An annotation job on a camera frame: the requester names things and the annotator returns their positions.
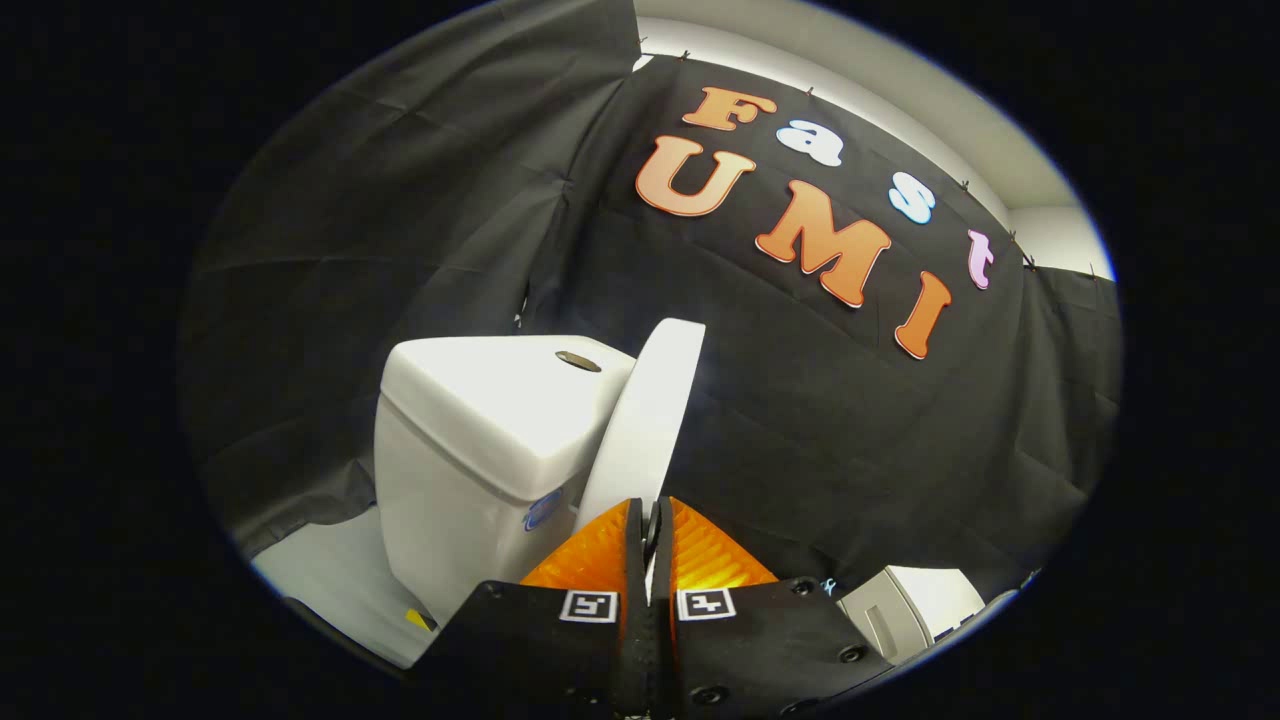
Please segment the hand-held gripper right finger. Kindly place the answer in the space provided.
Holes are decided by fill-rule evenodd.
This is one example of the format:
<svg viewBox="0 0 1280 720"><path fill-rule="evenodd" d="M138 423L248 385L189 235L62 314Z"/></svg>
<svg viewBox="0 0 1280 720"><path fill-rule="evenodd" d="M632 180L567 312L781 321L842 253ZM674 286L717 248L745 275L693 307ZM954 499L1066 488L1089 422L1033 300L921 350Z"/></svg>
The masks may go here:
<svg viewBox="0 0 1280 720"><path fill-rule="evenodd" d="M819 580L773 575L680 500L655 516L658 715L814 716L890 674Z"/></svg>

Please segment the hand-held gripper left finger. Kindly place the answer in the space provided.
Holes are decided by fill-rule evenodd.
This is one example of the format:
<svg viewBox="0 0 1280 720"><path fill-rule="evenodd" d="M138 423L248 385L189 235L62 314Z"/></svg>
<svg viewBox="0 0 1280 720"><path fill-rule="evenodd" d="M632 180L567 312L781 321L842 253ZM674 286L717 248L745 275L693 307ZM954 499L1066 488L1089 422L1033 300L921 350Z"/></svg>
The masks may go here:
<svg viewBox="0 0 1280 720"><path fill-rule="evenodd" d="M415 665L433 716L626 716L648 705L643 505L625 500L522 582L479 583Z"/></svg>

